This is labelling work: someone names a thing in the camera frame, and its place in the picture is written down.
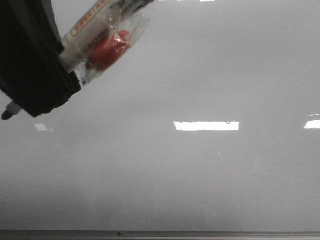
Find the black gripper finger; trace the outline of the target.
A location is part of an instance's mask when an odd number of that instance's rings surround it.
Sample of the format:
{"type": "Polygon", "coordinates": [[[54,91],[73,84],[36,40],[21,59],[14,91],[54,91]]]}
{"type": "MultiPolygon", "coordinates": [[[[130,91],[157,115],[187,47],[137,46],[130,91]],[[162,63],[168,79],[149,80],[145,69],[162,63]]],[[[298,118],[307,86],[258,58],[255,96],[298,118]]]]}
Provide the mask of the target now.
{"type": "Polygon", "coordinates": [[[81,90],[59,59],[60,41],[50,0],[0,2],[0,89],[11,99],[2,117],[48,114],[81,90]]]}

